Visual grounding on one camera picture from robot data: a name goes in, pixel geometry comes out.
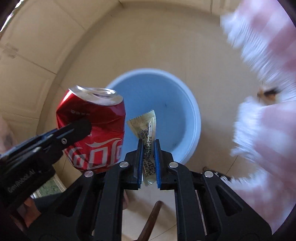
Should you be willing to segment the light blue trash bin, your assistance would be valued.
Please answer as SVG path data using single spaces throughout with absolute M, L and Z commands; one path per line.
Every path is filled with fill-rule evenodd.
M 173 160 L 186 164 L 193 156 L 201 135 L 201 114 L 187 85 L 159 69 L 135 69 L 107 85 L 125 102 L 126 120 L 154 110 L 156 138 Z

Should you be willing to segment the dark wooden chair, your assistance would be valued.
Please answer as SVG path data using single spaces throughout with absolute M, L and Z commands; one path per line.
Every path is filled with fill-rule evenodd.
M 157 201 L 149 215 L 149 218 L 143 228 L 143 230 L 141 231 L 137 241 L 148 241 L 149 237 L 152 234 L 152 231 L 154 229 L 154 226 L 156 224 L 156 220 L 159 216 L 159 212 L 161 210 L 161 207 L 163 205 L 162 201 Z

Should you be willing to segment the crushed red cola can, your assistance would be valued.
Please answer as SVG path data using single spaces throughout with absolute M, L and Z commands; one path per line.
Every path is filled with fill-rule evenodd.
M 91 132 L 64 153 L 80 172 L 104 172 L 121 158 L 125 134 L 123 97 L 108 88 L 76 85 L 67 90 L 56 110 L 59 128 L 70 123 L 91 123 Z

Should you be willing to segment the pink checkered tablecloth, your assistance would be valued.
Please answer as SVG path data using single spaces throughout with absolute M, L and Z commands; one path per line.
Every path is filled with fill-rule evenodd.
M 295 207 L 295 25 L 279 1 L 242 1 L 221 27 L 263 82 L 238 108 L 231 151 L 257 170 L 225 183 L 279 232 Z

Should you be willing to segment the yellow snack wrapper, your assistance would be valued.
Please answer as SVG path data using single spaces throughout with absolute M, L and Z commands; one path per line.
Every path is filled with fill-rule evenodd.
M 146 186 L 156 182 L 156 165 L 154 160 L 154 141 L 156 138 L 156 114 L 154 110 L 127 121 L 133 134 L 143 141 L 143 180 Z

